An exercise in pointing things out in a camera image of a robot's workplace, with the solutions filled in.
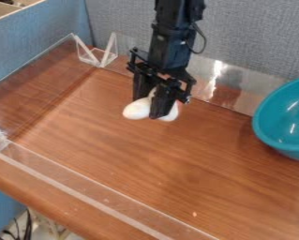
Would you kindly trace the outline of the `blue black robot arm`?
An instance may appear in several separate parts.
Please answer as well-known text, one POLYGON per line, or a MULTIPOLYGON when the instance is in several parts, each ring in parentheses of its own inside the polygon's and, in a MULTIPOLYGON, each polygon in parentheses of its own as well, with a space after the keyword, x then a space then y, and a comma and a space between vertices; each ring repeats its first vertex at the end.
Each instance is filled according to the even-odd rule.
POLYGON ((197 24, 203 19, 205 0, 155 0, 150 51, 130 50, 129 71, 133 77, 133 103, 125 108, 126 118, 174 121, 179 104, 190 103, 197 80, 187 73, 195 36, 207 38, 197 24))

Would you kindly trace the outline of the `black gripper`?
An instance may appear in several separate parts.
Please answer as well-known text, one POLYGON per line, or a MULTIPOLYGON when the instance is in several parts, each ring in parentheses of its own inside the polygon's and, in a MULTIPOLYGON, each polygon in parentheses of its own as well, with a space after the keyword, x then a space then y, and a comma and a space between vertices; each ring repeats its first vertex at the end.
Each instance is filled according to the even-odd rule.
POLYGON ((183 67, 161 69, 149 61, 149 53, 137 47, 130 50, 127 70, 134 74, 133 99, 146 98, 157 86, 150 105, 150 119, 175 119, 179 114, 178 103, 189 104, 191 89, 197 80, 183 67), (177 81, 177 94, 163 82, 177 81))

